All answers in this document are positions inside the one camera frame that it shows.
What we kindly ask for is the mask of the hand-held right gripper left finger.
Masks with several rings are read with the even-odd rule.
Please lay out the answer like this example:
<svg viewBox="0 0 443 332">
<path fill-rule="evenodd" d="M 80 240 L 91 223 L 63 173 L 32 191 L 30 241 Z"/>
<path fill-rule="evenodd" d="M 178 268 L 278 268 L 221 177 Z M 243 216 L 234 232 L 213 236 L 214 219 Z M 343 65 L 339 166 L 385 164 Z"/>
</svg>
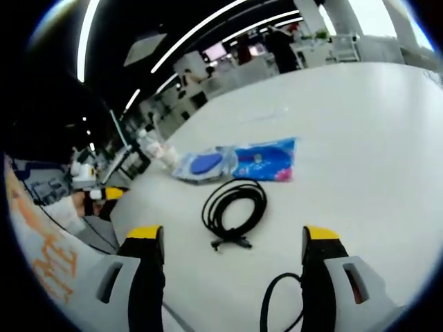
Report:
<svg viewBox="0 0 443 332">
<path fill-rule="evenodd" d="M 79 281 L 74 324 L 80 331 L 162 331 L 164 261 L 163 227 L 134 228 Z"/>
</svg>

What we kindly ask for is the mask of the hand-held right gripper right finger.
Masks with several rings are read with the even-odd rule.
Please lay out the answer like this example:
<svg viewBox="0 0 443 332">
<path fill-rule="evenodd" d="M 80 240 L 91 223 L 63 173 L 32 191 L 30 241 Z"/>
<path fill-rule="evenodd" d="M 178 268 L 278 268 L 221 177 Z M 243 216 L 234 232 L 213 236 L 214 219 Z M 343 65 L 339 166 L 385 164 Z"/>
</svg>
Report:
<svg viewBox="0 0 443 332">
<path fill-rule="evenodd" d="M 301 287 L 303 331 L 385 331 L 405 309 L 368 263 L 318 226 L 303 228 Z"/>
</svg>

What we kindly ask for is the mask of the person's left hand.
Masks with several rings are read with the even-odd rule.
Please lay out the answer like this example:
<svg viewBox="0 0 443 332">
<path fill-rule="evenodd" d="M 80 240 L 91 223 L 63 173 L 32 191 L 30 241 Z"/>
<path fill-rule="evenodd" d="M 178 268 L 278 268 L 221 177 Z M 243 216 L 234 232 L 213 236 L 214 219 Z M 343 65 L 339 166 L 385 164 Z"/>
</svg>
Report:
<svg viewBox="0 0 443 332">
<path fill-rule="evenodd" d="M 91 199 L 87 192 L 75 192 L 71 198 L 79 217 L 98 216 L 102 210 L 102 204 Z"/>
</svg>

